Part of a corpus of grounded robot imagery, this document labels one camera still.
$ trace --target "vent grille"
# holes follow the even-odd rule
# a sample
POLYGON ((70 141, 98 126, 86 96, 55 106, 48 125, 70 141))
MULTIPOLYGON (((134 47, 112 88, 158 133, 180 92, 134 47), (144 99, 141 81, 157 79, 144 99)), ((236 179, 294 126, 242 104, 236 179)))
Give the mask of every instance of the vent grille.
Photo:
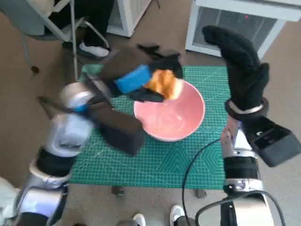
POLYGON ((215 25, 242 34, 253 43, 255 50, 258 51, 276 21, 272 18, 200 7, 193 45, 217 49, 208 45, 202 34, 204 26, 215 25))

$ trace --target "pink bowl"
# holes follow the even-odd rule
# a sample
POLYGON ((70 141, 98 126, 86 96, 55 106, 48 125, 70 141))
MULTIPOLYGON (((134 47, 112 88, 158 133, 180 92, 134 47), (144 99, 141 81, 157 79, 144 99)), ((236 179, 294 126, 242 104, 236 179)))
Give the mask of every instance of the pink bowl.
POLYGON ((134 103, 134 114, 152 137, 166 142, 184 139, 195 132, 205 116, 205 102, 200 92, 184 81, 181 95, 163 103, 134 103))

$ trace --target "person's leg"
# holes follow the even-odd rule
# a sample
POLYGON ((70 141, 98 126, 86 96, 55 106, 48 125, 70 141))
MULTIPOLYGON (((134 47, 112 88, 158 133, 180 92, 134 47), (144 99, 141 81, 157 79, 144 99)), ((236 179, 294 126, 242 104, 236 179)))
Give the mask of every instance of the person's leg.
MULTIPOLYGON (((88 21, 99 31, 103 36, 107 33, 110 15, 113 9, 114 0, 97 0, 95 5, 96 10, 89 14, 88 21)), ((83 39, 86 46, 102 46, 103 41, 90 28, 87 29, 83 39)))
POLYGON ((143 214, 137 213, 133 219, 121 220, 116 226, 146 226, 146 222, 143 214))
MULTIPOLYGON (((112 11, 113 0, 75 0, 75 18, 89 17, 89 22, 104 36, 112 11)), ((60 12, 52 13, 49 19, 59 28, 71 23, 70 6, 65 6, 60 12)), ((108 50, 102 48, 103 41, 89 27, 86 30, 83 42, 79 46, 83 51, 97 57, 105 57, 108 50)))
MULTIPOLYGON (((170 226, 188 226, 184 210, 179 205, 174 205, 170 210, 170 226)), ((195 222, 193 219, 188 218, 190 226, 195 226, 195 222)))

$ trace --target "floor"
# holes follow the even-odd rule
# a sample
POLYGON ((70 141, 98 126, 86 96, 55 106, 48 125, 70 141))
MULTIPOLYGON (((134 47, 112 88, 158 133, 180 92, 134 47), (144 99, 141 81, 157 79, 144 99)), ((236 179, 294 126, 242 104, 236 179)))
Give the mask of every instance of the floor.
MULTIPOLYGON (((156 42, 165 48, 182 53, 186 65, 223 65, 220 58, 184 50, 190 1, 161 0, 161 9, 154 1, 136 28, 132 38, 108 35, 114 48, 139 42, 156 42)), ((29 162, 44 143, 49 121, 37 104, 37 95, 57 98, 62 87, 72 78, 72 58, 61 50, 58 41, 28 40, 31 57, 41 69, 32 77, 24 61, 20 33, 0 15, 0 175, 15 186, 26 176, 29 162)), ((265 90, 269 99, 269 117, 290 128, 301 139, 301 22, 287 23, 274 41, 264 62, 270 63, 270 83, 265 90)), ((270 169, 260 161, 266 189, 280 202, 287 225, 301 225, 301 157, 270 169)), ((207 203, 223 197, 221 191, 208 191, 208 197, 198 200, 187 191, 186 202, 190 216, 207 203)), ((83 219, 89 226, 115 225, 120 219, 142 212, 148 225, 168 225, 169 210, 181 203, 179 189, 127 188, 123 198, 110 194, 106 186, 71 185, 71 194, 63 223, 71 226, 83 219)), ((202 226, 218 225, 219 209, 209 211, 201 218, 202 226)))

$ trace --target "person's foot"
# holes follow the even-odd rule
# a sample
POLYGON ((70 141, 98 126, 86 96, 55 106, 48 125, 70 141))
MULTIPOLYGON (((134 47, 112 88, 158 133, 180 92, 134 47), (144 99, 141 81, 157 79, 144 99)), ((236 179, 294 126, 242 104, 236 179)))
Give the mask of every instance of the person's foot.
POLYGON ((109 51, 100 46, 86 46, 84 42, 79 45, 79 48, 87 53, 93 54, 96 57, 106 57, 109 51))
POLYGON ((169 222, 170 226, 174 226, 174 222, 179 218, 185 216, 184 210, 179 205, 174 205, 170 210, 169 222))
POLYGON ((133 217, 133 220, 136 221, 139 226, 146 226, 145 218, 144 218, 143 214, 141 214, 141 213, 137 213, 133 217))

